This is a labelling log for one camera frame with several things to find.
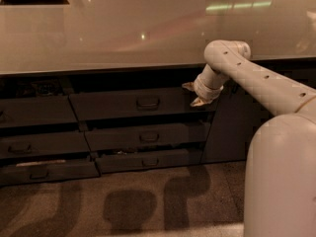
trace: drawer front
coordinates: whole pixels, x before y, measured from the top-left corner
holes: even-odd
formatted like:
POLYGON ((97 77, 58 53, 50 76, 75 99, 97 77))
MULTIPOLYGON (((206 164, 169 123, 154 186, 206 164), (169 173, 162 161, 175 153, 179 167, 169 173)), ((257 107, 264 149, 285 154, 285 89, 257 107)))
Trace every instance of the drawer front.
POLYGON ((99 177, 93 162, 73 160, 60 164, 0 168, 0 186, 99 177))
POLYGON ((180 114, 192 112, 190 94, 181 88, 70 95, 79 120, 180 114))
POLYGON ((65 96, 0 100, 0 128, 75 121, 65 96))
POLYGON ((83 133, 75 131, 0 138, 0 159, 88 151, 83 133))
POLYGON ((198 164, 202 152, 197 149, 175 149, 140 154, 103 156, 96 159, 101 173, 144 170, 198 164))
POLYGON ((171 123, 92 130, 85 133, 92 151, 206 141, 209 123, 171 123))

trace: brown floor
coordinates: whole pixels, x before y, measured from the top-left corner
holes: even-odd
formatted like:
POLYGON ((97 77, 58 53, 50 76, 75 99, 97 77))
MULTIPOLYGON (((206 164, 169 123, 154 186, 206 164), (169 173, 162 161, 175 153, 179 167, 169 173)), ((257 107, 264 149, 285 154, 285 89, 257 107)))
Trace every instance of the brown floor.
POLYGON ((245 162, 0 188, 0 236, 242 237, 245 162))

